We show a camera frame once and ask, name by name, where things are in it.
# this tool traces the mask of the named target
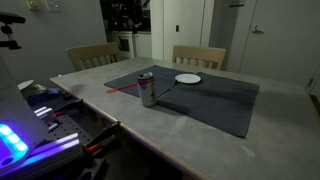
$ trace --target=gray placemat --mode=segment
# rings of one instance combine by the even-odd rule
[[[158,104],[245,137],[259,86],[204,73],[197,75],[200,83],[178,84],[161,96]]]
[[[151,66],[146,69],[142,69],[139,71],[136,71],[134,73],[122,76],[120,78],[114,79],[112,81],[109,81],[105,83],[105,86],[111,87],[111,88],[117,88],[121,87],[127,84],[132,84],[137,82],[137,78],[139,74],[152,72],[154,78],[155,78],[155,94],[156,97],[161,96],[163,93],[171,89],[175,83],[175,77],[182,73],[187,73],[184,71],[178,71],[174,69],[164,68],[160,66]],[[133,96],[139,97],[139,91],[137,86],[122,89],[122,92],[131,94]]]

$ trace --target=small white plate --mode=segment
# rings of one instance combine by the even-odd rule
[[[26,82],[22,82],[22,83],[18,84],[18,88],[19,88],[19,90],[22,90],[22,89],[30,86],[33,82],[34,82],[34,80],[29,80],[29,81],[26,81]]]
[[[194,84],[201,81],[201,78],[195,74],[179,74],[175,77],[178,82],[185,84]]]

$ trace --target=silver can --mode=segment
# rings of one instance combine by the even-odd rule
[[[138,76],[138,89],[143,106],[152,106],[157,102],[154,92],[154,77],[151,72]]]

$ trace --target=wooden chair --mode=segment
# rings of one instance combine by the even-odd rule
[[[176,45],[173,47],[172,61],[178,63],[180,59],[181,64],[221,69],[225,52],[220,48]]]
[[[67,54],[77,71],[102,66],[119,61],[116,43],[71,47]]]

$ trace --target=gray table top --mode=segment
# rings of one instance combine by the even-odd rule
[[[246,139],[234,137],[103,84],[159,65],[260,85]],[[300,85],[136,58],[51,79],[185,173],[201,179],[319,179],[319,118]]]

